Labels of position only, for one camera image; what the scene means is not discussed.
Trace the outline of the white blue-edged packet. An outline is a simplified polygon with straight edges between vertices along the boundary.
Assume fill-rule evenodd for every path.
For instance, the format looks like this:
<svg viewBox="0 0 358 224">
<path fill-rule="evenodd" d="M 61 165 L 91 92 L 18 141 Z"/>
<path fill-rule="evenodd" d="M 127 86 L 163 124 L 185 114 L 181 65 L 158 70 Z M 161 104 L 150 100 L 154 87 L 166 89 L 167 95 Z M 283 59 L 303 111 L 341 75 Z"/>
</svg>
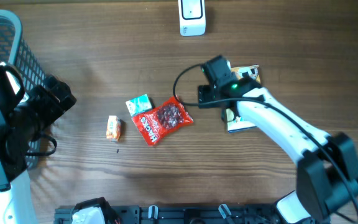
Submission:
<svg viewBox="0 0 358 224">
<path fill-rule="evenodd" d="M 231 72 L 234 72 L 238 79 L 241 79 L 244 76 L 249 76 L 251 79 L 256 80 L 258 83 L 261 82 L 258 65 L 234 67 L 231 68 Z M 226 123 L 228 133 L 235 133 L 238 131 L 255 128 L 253 123 L 244 120 L 238 115 L 235 115 L 233 110 L 229 108 L 223 111 L 223 121 Z"/>
</svg>

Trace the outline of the red Hacks candy bag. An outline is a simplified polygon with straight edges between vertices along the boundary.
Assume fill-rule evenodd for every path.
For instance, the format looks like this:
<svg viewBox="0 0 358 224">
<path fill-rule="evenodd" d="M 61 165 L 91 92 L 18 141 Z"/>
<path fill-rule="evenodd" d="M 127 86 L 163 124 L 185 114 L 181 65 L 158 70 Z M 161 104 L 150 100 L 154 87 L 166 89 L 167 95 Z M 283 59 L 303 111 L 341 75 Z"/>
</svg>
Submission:
<svg viewBox="0 0 358 224">
<path fill-rule="evenodd" d="M 193 124 L 193 118 L 174 96 L 159 107 L 133 116 L 132 121 L 148 146 L 154 146 L 166 135 Z"/>
</svg>

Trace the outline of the teal white small box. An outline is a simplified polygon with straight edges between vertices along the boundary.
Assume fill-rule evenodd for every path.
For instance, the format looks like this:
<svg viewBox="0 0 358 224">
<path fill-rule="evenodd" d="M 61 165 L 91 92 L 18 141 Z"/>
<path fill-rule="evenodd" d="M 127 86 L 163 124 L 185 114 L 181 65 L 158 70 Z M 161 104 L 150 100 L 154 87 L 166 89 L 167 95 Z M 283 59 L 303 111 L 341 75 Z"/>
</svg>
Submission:
<svg viewBox="0 0 358 224">
<path fill-rule="evenodd" d="M 137 114 L 144 113 L 153 108 L 149 96 L 147 94 L 143 94 L 126 101 L 126 106 L 132 117 L 136 116 Z"/>
</svg>

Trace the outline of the orange white small box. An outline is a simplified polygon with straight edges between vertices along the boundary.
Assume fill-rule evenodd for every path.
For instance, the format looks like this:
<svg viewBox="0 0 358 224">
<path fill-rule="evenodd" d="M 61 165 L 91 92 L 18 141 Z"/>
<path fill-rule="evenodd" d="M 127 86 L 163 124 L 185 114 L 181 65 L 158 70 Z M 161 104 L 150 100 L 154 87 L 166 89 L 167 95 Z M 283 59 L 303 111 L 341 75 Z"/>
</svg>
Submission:
<svg viewBox="0 0 358 224">
<path fill-rule="evenodd" d="M 108 117 L 106 128 L 106 138 L 117 142 L 121 136 L 121 120 L 114 115 Z"/>
</svg>

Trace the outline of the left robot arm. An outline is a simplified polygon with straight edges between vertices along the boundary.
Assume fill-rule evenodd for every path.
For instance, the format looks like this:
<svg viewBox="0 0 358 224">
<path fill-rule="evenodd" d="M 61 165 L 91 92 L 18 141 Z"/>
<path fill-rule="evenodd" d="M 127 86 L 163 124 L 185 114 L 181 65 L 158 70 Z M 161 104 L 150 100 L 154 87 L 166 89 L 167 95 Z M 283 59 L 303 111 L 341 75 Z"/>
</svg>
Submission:
<svg viewBox="0 0 358 224">
<path fill-rule="evenodd" d="M 27 93 L 17 68 L 0 65 L 0 223 L 38 222 L 26 158 L 54 150 L 31 152 L 29 144 L 44 138 L 56 146 L 44 130 L 75 103 L 70 87 L 53 75 Z"/>
</svg>

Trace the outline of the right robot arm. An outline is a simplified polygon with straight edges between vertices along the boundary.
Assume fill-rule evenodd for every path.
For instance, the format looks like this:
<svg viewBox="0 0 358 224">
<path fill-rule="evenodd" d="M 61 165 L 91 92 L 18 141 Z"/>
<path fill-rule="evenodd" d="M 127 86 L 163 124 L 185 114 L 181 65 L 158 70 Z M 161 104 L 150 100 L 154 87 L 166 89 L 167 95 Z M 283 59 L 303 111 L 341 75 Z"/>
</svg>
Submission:
<svg viewBox="0 0 358 224">
<path fill-rule="evenodd" d="M 217 56 L 201 64 L 208 84 L 199 87 L 201 108 L 231 107 L 277 143 L 296 165 L 296 189 L 276 203 L 285 223 L 322 222 L 348 203 L 358 221 L 358 155 L 345 133 L 330 135 L 303 121 L 259 82 L 231 71 Z"/>
</svg>

